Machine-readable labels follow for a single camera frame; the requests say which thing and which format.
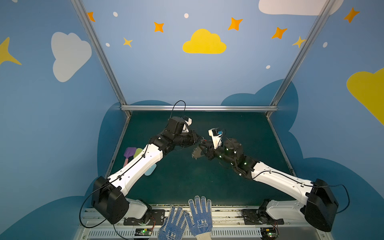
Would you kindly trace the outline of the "grey metal keyring plate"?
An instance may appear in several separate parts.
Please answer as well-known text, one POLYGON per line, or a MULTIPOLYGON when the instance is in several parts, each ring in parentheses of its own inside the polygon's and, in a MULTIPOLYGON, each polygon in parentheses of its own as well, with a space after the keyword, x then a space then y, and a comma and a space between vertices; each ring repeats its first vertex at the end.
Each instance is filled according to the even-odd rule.
POLYGON ((205 156, 206 155, 200 146, 194 148, 194 150, 192 152, 192 158, 193 159, 198 159, 198 158, 205 157, 205 156))

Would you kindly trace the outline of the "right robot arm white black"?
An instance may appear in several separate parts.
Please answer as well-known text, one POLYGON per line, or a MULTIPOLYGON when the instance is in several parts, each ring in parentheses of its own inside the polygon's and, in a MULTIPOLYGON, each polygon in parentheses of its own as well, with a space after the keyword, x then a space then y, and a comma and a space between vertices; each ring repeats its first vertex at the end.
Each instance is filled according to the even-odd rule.
POLYGON ((293 206, 270 200, 265 208, 267 216, 275 220, 303 218, 320 231, 332 230, 339 203, 331 190, 332 187, 325 181, 300 179, 248 157, 244 154, 242 144, 236 139, 227 139, 225 142, 218 137, 211 141, 203 140, 197 148, 197 153, 209 160, 222 160, 246 180, 269 185, 298 202, 293 206))

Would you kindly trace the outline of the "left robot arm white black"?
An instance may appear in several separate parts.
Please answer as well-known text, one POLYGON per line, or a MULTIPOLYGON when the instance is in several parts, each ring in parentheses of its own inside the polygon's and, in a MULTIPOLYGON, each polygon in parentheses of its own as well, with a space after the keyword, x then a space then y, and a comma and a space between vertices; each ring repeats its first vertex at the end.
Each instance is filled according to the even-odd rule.
POLYGON ((187 148, 201 139, 201 136, 190 128, 191 124, 192 119, 187 116, 170 118, 166 128, 150 138, 137 157, 108 178, 96 179, 91 194, 92 207, 112 225, 118 223, 126 214, 130 218, 147 222, 150 206, 140 200, 127 199, 126 195, 152 166, 176 146, 187 148))

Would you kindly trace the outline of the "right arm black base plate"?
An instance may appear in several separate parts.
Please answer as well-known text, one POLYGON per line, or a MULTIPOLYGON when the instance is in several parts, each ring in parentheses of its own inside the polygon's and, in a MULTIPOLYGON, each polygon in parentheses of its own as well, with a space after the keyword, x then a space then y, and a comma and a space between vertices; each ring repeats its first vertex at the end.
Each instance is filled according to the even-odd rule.
POLYGON ((283 225, 283 219, 273 219, 268 215, 265 208, 259 209, 243 209, 241 216, 246 225, 283 225))

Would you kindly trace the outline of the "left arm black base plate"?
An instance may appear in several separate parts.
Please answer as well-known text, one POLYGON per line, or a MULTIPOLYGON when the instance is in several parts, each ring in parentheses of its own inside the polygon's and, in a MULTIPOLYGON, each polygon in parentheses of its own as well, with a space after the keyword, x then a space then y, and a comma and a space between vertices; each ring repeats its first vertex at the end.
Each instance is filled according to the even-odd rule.
POLYGON ((165 220, 165 210, 152 209, 150 212, 147 212, 143 218, 124 218, 124 226, 161 226, 165 220))

